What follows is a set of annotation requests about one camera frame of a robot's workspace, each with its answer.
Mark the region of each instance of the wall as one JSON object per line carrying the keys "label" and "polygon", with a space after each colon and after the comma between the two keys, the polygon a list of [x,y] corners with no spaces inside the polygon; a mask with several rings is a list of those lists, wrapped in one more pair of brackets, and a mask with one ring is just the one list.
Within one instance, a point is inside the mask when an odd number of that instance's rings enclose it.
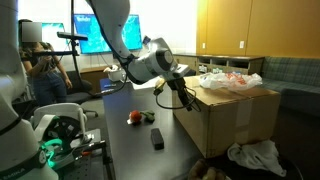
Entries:
{"label": "wall", "polygon": [[[173,53],[195,53],[197,0],[132,0],[131,14],[139,14],[141,34],[150,38],[163,37]],[[71,32],[71,0],[20,0],[18,19],[32,19],[36,22],[63,22],[66,32]],[[85,0],[75,1],[75,13],[90,13]],[[133,52],[139,56],[147,52]],[[67,70],[74,69],[71,56],[65,56],[62,64]],[[117,63],[112,54],[80,55],[78,68],[104,66]]]}
{"label": "wall", "polygon": [[200,4],[198,17],[206,26],[198,19],[197,53],[320,57],[318,0],[199,0]]}

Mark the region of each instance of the monitor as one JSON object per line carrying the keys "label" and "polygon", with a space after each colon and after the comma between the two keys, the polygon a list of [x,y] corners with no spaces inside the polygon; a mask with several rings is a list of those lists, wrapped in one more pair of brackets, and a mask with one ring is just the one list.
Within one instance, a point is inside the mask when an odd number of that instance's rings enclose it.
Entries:
{"label": "monitor", "polygon": [[[79,41],[81,54],[111,52],[101,35],[99,23],[94,14],[75,14],[74,23],[77,34],[88,36],[88,41]],[[122,30],[122,39],[129,50],[142,48],[139,16],[130,14]]]}
{"label": "monitor", "polygon": [[68,40],[59,38],[57,32],[65,32],[63,23],[42,22],[42,41],[50,43],[55,51],[69,50]]}

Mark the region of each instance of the person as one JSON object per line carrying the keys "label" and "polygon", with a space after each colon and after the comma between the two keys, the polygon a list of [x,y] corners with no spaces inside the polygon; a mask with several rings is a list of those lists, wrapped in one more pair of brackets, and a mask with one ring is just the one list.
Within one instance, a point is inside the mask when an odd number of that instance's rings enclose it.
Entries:
{"label": "person", "polygon": [[188,180],[227,180],[228,177],[221,170],[209,167],[204,159],[199,159],[188,174]]}
{"label": "person", "polygon": [[60,64],[57,56],[34,56],[34,52],[54,51],[52,45],[47,42],[23,42],[22,23],[32,22],[28,19],[19,20],[19,53],[26,75],[30,78],[38,106],[46,106],[54,103],[65,103],[67,89],[72,88],[69,77]]}

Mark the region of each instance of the black remote control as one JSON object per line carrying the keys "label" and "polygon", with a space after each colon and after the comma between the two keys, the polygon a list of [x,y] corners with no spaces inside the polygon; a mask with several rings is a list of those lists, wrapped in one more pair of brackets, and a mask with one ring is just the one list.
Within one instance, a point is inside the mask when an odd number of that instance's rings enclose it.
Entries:
{"label": "black remote control", "polygon": [[151,140],[156,150],[164,148],[164,142],[159,128],[151,129]]}

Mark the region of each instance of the plastic bag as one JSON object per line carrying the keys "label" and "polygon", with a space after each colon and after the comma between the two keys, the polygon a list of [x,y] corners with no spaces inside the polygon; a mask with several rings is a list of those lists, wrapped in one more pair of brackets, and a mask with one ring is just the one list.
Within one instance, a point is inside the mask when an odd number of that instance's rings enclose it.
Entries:
{"label": "plastic bag", "polygon": [[200,76],[200,85],[204,88],[218,89],[225,87],[230,91],[247,90],[262,84],[258,74],[242,75],[238,73],[206,73]]}

